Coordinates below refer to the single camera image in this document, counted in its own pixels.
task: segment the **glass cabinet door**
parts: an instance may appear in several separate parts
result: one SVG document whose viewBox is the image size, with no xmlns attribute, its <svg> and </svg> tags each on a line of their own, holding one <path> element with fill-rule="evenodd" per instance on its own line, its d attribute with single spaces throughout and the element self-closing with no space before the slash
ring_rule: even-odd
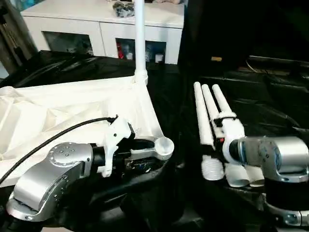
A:
<svg viewBox="0 0 309 232">
<path fill-rule="evenodd" d="M 23 19 L 39 51 L 105 56 L 99 22 L 30 16 Z"/>
<path fill-rule="evenodd" d="M 116 38 L 118 58 L 135 60 L 135 40 Z M 165 62 L 166 42 L 146 41 L 146 62 Z"/>
<path fill-rule="evenodd" d="M 43 31 L 51 51 L 93 55 L 89 35 Z"/>
<path fill-rule="evenodd" d="M 107 57 L 135 58 L 135 26 L 100 23 Z M 177 64 L 182 29 L 145 26 L 146 61 Z"/>
</svg>

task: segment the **white pipe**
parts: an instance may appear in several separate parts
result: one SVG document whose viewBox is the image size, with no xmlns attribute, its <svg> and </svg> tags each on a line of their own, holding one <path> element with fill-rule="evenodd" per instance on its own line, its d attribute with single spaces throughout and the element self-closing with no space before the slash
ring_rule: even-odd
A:
<svg viewBox="0 0 309 232">
<path fill-rule="evenodd" d="M 212 90 L 213 90 L 213 93 L 216 97 L 216 100 L 218 102 L 218 105 L 221 109 L 222 112 L 232 112 L 230 106 L 228 105 L 226 99 L 225 99 L 225 96 L 223 95 L 220 87 L 215 84 L 212 86 Z"/>
<path fill-rule="evenodd" d="M 145 13 L 144 0 L 135 0 L 135 81 L 148 82 L 145 60 Z"/>
<path fill-rule="evenodd" d="M 214 120 L 219 117 L 219 111 L 216 106 L 216 103 L 214 102 L 214 99 L 212 97 L 211 91 L 208 87 L 208 85 L 202 85 L 202 91 L 204 95 L 204 100 L 206 102 L 207 110 L 209 113 L 209 116 L 211 118 L 211 124 L 214 131 L 214 134 L 217 139 L 224 138 L 224 134 L 222 132 L 222 129 L 217 127 L 217 125 L 214 123 Z"/>
<path fill-rule="evenodd" d="M 207 115 L 207 109 L 203 98 L 201 84 L 199 82 L 195 82 L 193 86 L 195 103 L 197 107 L 197 122 L 200 143 L 202 145 L 211 145 L 213 147 L 211 125 Z"/>
<path fill-rule="evenodd" d="M 217 109 L 216 103 L 211 95 L 211 91 L 208 85 L 202 85 L 202 91 L 204 95 L 204 100 L 206 102 L 207 110 L 211 120 L 214 120 L 218 117 L 219 111 Z"/>
</svg>

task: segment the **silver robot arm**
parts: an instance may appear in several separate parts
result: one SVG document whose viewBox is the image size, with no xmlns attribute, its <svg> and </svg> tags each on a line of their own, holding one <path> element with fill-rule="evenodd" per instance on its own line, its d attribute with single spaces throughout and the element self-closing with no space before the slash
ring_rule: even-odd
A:
<svg viewBox="0 0 309 232">
<path fill-rule="evenodd" d="M 118 117 L 99 144 L 104 148 L 100 155 L 94 154 L 96 148 L 90 144 L 61 143 L 54 146 L 43 161 L 20 177 L 6 205 L 8 214 L 32 222 L 51 218 L 66 188 L 76 180 L 90 176 L 92 167 L 98 168 L 97 172 L 103 177 L 110 176 L 118 145 L 124 138 L 132 139 L 128 140 L 129 145 L 141 141 L 135 140 L 134 136 L 130 124 Z M 174 143 L 166 137 L 142 141 L 147 141 L 150 146 L 143 149 L 134 149 L 133 146 L 129 150 L 132 165 L 134 160 L 147 157 L 168 160 L 174 151 Z"/>
<path fill-rule="evenodd" d="M 93 150 L 89 144 L 62 143 L 23 174 L 15 185 L 7 212 L 14 218 L 44 221 L 74 181 L 90 175 Z"/>
</svg>

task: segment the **black plastic sheet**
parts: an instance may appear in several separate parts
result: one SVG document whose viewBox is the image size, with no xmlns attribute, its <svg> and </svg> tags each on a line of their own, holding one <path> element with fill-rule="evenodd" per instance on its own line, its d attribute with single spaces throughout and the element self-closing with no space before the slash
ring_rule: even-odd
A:
<svg viewBox="0 0 309 232">
<path fill-rule="evenodd" d="M 0 87 L 115 78 L 133 75 L 134 70 L 132 61 L 44 51 L 0 83 Z M 202 178 L 200 163 L 205 149 L 199 144 L 193 83 L 200 81 L 210 87 L 219 84 L 246 135 L 296 135 L 309 145 L 308 80 L 253 72 L 203 77 L 185 67 L 179 71 L 175 65 L 153 63 L 147 63 L 147 70 L 147 88 L 157 118 L 163 133 L 175 143 L 172 163 L 182 174 L 180 182 L 172 178 L 170 184 L 180 185 L 187 202 L 193 203 L 208 228 L 219 231 L 234 225 L 240 230 L 246 223 L 265 222 L 259 206 L 248 203 L 260 201 L 263 189 L 231 189 L 224 181 L 213 183 Z"/>
</svg>

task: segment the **bolt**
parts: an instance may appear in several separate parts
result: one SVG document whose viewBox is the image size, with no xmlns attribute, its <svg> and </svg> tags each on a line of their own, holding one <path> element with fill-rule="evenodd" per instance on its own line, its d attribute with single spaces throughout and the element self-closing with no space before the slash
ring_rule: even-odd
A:
<svg viewBox="0 0 309 232">
<path fill-rule="evenodd" d="M 296 215 L 294 215 L 294 214 L 289 214 L 287 217 L 286 217 L 286 219 L 285 219 L 285 223 L 286 224 L 290 224 L 290 225 L 295 225 L 295 224 L 297 224 L 297 217 L 296 217 Z"/>
</svg>

